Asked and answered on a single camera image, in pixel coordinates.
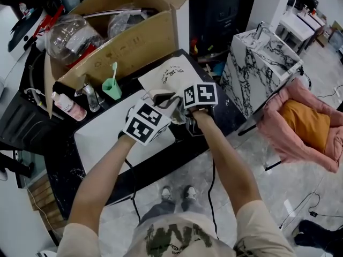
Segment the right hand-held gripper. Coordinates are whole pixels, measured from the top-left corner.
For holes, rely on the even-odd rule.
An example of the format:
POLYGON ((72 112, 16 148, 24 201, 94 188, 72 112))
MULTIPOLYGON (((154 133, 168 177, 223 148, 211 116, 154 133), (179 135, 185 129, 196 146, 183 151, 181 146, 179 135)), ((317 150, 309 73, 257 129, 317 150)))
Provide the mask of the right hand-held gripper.
POLYGON ((216 106, 218 104, 217 86, 214 82, 193 84, 183 90, 183 106, 190 109, 196 106, 216 106))

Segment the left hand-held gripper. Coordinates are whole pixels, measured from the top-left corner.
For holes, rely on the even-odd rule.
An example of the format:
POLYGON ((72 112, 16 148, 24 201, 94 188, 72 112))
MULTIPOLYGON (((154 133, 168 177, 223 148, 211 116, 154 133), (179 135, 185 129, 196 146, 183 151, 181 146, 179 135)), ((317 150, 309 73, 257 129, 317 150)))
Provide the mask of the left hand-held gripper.
POLYGON ((160 136, 171 124, 171 119, 142 99, 133 107, 123 132, 146 146, 160 136))

